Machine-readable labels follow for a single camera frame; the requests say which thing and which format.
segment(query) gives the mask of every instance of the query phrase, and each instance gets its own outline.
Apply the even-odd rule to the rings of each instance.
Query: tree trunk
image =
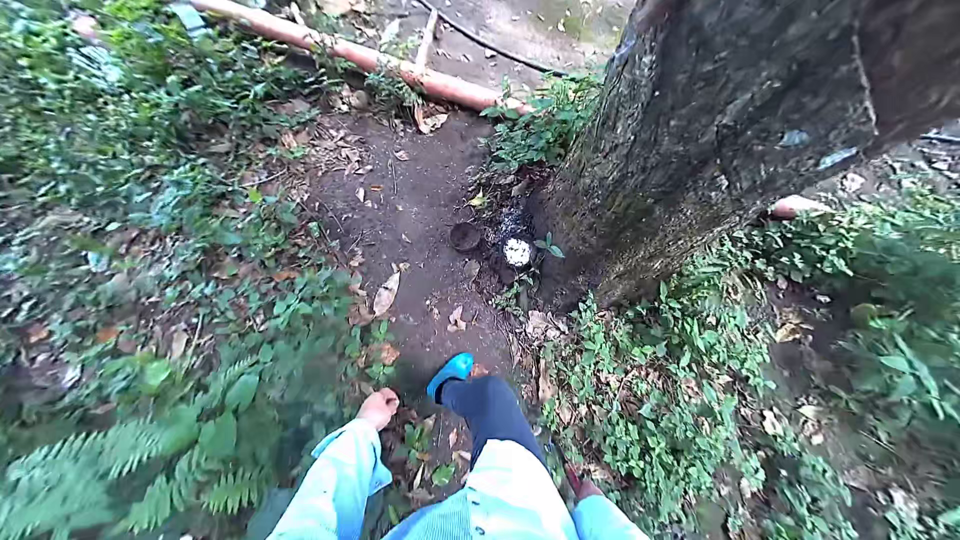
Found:
[[[639,0],[535,198],[544,292],[632,300],[779,197],[960,115],[956,0]]]

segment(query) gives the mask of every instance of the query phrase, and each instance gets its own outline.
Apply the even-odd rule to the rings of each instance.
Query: dirt path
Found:
[[[458,450],[468,450],[469,441],[456,416],[427,402],[424,387],[430,377],[448,358],[466,351],[474,354],[481,372],[516,378],[502,317],[465,275],[469,257],[454,251],[448,239],[451,225],[472,216],[469,207],[463,209],[464,196],[471,174],[486,158],[477,139],[490,133],[490,125],[465,112],[453,112],[432,135],[398,135],[368,116],[325,116],[320,121],[362,136],[356,144],[367,153],[362,164],[372,170],[323,175],[313,182],[307,205],[336,216],[339,226],[324,216],[331,238],[339,240],[348,258],[362,256],[357,270],[370,298],[394,273],[392,264],[409,263],[389,311],[390,332],[400,351],[392,385],[420,417],[441,412],[434,448],[441,454],[438,459],[448,461],[451,430],[464,434],[455,440]],[[360,187],[364,202],[357,196]],[[456,307],[463,307],[465,331],[447,330]]]

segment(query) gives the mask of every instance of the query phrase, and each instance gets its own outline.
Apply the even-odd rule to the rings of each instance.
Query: bamboo pole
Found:
[[[230,0],[190,0],[190,3],[201,12],[213,12],[233,19],[269,39],[283,41],[308,51],[320,47],[328,55],[352,61],[368,73],[379,69],[393,71],[407,84],[422,88],[427,95],[445,99],[469,109],[483,110],[499,104],[516,110],[520,114],[534,110],[515,98],[507,98],[504,102],[498,90],[469,83],[459,77],[446,75],[433,69],[424,69],[423,73],[418,75],[416,66],[410,61],[402,61],[397,57],[374,51],[340,37],[321,34],[263,10],[248,8]]]

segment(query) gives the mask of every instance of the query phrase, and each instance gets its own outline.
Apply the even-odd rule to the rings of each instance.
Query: blue rubber boot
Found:
[[[433,403],[439,404],[440,396],[437,395],[437,388],[440,388],[440,385],[449,379],[467,380],[472,369],[473,355],[460,353],[454,356],[446,361],[444,367],[440,368],[437,375],[434,375],[430,383],[426,385],[426,395],[433,400]]]

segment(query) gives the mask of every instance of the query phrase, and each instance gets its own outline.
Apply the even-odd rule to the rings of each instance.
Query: dark pants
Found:
[[[514,441],[529,450],[546,467],[543,450],[520,410],[516,394],[500,377],[448,380],[441,386],[440,401],[467,421],[473,437],[470,469],[489,439]]]

